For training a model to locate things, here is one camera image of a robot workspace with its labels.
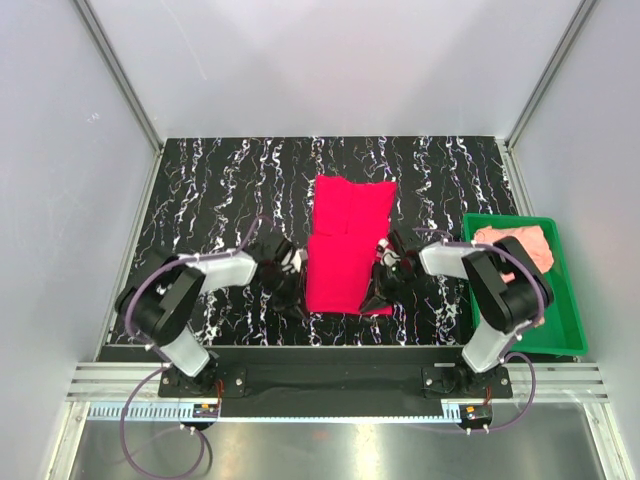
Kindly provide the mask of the red t shirt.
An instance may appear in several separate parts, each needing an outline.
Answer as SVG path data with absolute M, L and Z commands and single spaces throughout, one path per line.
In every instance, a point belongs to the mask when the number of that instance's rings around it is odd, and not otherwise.
M 359 314 L 378 242 L 390 229 L 397 184 L 315 179 L 308 240 L 306 306 L 312 313 Z

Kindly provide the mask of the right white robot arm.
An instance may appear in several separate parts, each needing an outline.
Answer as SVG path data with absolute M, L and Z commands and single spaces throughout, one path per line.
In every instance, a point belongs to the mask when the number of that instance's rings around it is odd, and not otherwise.
M 506 236 L 496 243 L 461 242 L 445 237 L 431 243 L 419 235 L 426 228 L 396 228 L 376 246 L 376 260 L 361 314 L 400 301 L 400 296 L 429 277 L 466 280 L 481 320 L 460 359 L 438 373 L 428 373 L 428 397 L 486 396 L 510 350 L 535 328 L 554 302 L 550 284 L 521 242 Z

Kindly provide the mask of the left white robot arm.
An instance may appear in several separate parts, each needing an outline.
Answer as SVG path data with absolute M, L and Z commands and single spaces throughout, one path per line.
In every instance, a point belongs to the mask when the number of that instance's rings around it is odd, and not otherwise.
M 205 397 L 224 385 L 219 360 L 196 339 L 188 321 L 198 298 L 230 287 L 257 283 L 280 314 L 301 319 L 307 251 L 278 233 L 233 250 L 174 255 L 158 250 L 119 293 L 114 311 L 130 337 L 155 351 L 171 367 L 164 374 L 182 395 Z

